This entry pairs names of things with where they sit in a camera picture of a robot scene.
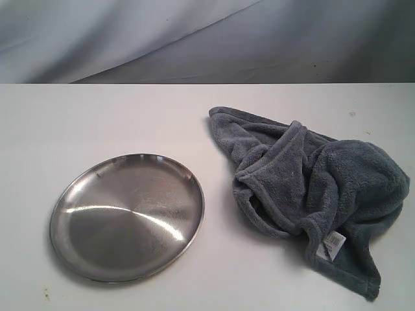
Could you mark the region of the grey fleece towel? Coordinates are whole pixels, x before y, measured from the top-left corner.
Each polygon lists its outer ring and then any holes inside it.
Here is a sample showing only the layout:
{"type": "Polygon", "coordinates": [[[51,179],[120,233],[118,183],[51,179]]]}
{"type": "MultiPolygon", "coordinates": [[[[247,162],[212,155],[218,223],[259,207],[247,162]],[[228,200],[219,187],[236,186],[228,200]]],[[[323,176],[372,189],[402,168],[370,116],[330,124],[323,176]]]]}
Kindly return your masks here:
{"type": "Polygon", "coordinates": [[[276,238],[306,236],[307,263],[373,300],[381,276],[372,237],[399,216],[410,179],[378,146],[337,140],[227,107],[209,111],[212,136],[235,167],[233,195],[246,219],[276,238]],[[333,262],[316,255],[332,231],[346,237],[333,262]]]}

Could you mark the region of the white printed paper label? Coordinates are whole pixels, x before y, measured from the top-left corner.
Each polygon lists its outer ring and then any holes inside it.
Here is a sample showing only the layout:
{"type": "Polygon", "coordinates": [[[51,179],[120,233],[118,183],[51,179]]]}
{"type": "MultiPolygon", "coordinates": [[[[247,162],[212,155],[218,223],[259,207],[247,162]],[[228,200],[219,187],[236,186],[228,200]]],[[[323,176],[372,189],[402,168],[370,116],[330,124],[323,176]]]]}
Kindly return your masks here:
{"type": "Polygon", "coordinates": [[[333,262],[345,241],[345,236],[337,231],[332,231],[320,243],[316,255],[324,260],[333,262]]]}

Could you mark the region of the round stainless steel plate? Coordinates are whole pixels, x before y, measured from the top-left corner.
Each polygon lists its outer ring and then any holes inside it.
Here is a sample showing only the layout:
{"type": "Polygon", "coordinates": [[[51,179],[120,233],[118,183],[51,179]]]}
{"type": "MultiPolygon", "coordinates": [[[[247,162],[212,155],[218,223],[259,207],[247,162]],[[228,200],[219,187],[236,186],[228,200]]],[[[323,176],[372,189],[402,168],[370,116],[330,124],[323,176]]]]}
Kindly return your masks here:
{"type": "Polygon", "coordinates": [[[75,178],[49,222],[51,248],[74,274],[117,284],[149,278],[179,259],[204,219],[196,176],[157,154],[126,154],[75,178]]]}

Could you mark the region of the white backdrop sheet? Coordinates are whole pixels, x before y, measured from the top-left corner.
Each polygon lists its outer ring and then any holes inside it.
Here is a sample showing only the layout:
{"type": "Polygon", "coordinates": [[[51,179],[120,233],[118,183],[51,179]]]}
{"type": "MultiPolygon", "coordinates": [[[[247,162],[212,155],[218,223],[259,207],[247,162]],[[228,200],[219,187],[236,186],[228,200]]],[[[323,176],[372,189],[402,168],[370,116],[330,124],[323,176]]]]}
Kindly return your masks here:
{"type": "Polygon", "coordinates": [[[3,83],[414,81],[413,1],[2,1],[3,83]]]}

